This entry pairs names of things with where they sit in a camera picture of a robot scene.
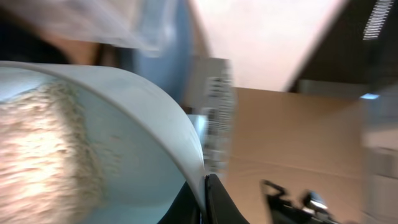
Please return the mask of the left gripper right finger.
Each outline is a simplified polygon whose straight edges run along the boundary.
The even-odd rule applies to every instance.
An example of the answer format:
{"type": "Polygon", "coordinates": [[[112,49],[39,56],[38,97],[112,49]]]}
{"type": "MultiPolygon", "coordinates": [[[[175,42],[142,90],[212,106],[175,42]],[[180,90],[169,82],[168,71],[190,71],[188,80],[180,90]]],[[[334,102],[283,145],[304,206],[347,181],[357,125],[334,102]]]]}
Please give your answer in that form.
{"type": "Polygon", "coordinates": [[[205,178],[206,212],[210,224],[249,224],[216,174],[205,178]]]}

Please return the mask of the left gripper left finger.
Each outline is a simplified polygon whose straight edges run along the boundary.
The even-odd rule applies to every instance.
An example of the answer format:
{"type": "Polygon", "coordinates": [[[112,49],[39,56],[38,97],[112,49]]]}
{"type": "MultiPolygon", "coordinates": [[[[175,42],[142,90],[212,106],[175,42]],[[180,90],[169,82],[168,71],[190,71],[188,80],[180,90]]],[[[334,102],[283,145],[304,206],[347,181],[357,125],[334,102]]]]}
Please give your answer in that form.
{"type": "Polygon", "coordinates": [[[201,213],[195,196],[184,183],[180,192],[158,224],[200,224],[201,213]]]}

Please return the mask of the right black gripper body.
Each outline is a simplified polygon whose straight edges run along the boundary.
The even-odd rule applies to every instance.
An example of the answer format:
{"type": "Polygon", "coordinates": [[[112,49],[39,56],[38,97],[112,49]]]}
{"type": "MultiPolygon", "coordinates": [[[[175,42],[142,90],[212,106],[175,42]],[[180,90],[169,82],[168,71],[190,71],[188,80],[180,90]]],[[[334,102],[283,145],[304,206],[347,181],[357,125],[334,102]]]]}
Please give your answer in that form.
{"type": "Polygon", "coordinates": [[[273,224],[339,224],[328,211],[324,199],[315,191],[305,190],[300,205],[294,204],[288,190],[269,180],[260,184],[273,224]]]}

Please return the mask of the light blue bowl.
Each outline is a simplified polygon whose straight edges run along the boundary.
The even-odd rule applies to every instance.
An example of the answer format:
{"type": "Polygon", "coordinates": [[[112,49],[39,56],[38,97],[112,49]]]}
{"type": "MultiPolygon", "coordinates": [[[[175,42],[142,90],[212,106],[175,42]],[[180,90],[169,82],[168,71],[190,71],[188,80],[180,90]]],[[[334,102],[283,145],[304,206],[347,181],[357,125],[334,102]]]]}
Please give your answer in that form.
{"type": "Polygon", "coordinates": [[[1,103],[52,82],[75,91],[104,195],[79,223],[158,223],[184,183],[206,218],[201,143],[183,109],[149,80],[113,67],[1,62],[1,103]]]}

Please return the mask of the pile of white rice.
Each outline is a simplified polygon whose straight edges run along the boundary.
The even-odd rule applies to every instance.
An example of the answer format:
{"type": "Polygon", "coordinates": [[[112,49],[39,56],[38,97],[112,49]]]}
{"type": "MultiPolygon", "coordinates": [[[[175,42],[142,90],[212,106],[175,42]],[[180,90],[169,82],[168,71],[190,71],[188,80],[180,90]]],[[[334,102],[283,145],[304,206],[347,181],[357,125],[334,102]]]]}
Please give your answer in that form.
{"type": "Polygon", "coordinates": [[[79,223],[101,205],[103,184],[69,84],[1,103],[1,223],[79,223]]]}

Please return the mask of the light blue plastic cup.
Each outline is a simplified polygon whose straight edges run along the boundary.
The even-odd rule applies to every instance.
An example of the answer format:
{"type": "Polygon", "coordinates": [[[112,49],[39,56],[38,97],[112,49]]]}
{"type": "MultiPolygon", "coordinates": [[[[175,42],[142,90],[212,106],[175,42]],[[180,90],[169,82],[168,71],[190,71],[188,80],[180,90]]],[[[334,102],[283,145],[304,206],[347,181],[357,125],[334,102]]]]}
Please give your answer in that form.
{"type": "Polygon", "coordinates": [[[188,2],[178,0],[174,21],[167,27],[169,41],[161,55],[149,57],[138,49],[117,48],[118,67],[146,78],[180,104],[192,66],[191,21],[188,2]]]}

